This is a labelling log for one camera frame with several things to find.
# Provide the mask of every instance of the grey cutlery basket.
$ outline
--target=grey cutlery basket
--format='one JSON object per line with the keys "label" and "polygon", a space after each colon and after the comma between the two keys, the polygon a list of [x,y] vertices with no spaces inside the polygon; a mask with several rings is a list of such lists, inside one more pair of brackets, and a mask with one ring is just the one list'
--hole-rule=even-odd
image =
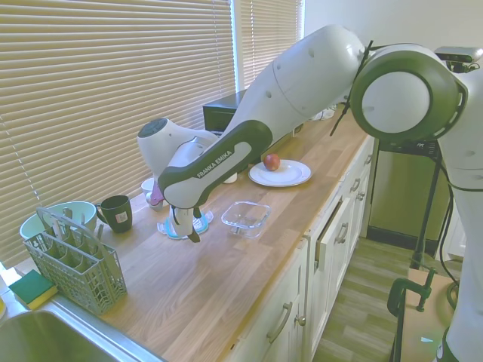
{"label": "grey cutlery basket", "polygon": [[38,270],[71,300],[104,313],[127,292],[116,251],[83,225],[55,213],[48,216],[57,220],[62,238],[48,228],[24,241]]}

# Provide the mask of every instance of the apple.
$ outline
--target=apple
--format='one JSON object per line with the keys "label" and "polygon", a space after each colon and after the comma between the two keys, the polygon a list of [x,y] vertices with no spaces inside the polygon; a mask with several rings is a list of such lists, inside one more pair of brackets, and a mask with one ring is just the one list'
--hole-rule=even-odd
{"label": "apple", "polygon": [[275,171],[280,167],[280,157],[271,153],[263,159],[263,164],[268,171]]}

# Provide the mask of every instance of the wooden floor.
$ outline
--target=wooden floor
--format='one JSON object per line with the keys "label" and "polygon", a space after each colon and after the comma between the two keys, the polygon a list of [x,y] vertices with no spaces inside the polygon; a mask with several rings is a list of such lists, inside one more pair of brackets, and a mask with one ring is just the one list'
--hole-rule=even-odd
{"label": "wooden floor", "polygon": [[[410,250],[361,239],[352,256],[313,362],[387,362],[397,319],[386,307],[396,278],[406,277]],[[445,275],[440,262],[425,265]],[[446,262],[458,278],[461,262]]]}

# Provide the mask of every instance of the window blind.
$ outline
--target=window blind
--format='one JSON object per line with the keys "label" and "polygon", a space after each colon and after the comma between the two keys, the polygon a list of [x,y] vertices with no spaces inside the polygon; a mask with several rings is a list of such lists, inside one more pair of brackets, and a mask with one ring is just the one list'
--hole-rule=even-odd
{"label": "window blind", "polygon": [[137,149],[158,117],[203,127],[235,92],[229,0],[0,4],[0,260],[26,257],[39,205],[136,195]]}
{"label": "window blind", "polygon": [[303,0],[241,0],[245,88],[281,52],[302,37]]}

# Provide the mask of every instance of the plate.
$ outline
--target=plate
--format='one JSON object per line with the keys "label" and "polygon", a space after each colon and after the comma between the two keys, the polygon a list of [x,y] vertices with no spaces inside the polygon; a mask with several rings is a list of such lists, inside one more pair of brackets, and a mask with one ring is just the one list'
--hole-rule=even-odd
{"label": "plate", "polygon": [[268,171],[263,162],[256,164],[248,176],[252,181],[263,186],[287,187],[307,181],[312,175],[310,169],[303,163],[292,160],[280,160],[277,171]]}

